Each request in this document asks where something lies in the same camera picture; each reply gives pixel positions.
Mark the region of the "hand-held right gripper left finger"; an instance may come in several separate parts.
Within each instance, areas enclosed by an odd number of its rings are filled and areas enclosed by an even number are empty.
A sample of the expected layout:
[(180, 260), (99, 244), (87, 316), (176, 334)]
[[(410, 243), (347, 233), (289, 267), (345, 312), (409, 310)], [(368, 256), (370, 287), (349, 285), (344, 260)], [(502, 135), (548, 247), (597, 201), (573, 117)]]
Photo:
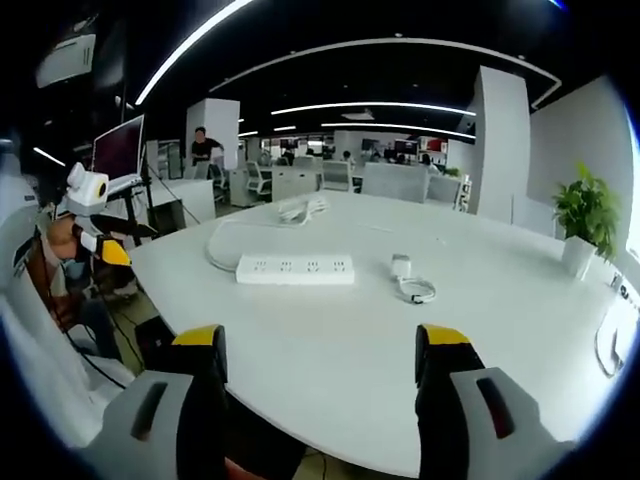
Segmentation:
[(225, 479), (225, 330), (187, 330), (106, 407), (79, 453), (98, 479)]

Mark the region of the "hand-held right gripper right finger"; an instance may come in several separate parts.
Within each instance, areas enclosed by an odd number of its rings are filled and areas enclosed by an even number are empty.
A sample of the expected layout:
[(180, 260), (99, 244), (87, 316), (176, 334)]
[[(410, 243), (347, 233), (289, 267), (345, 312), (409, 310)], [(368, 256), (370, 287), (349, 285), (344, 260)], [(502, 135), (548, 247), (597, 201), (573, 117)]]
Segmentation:
[(422, 479), (543, 479), (575, 447), (557, 441), (537, 401), (455, 329), (417, 327), (415, 383)]

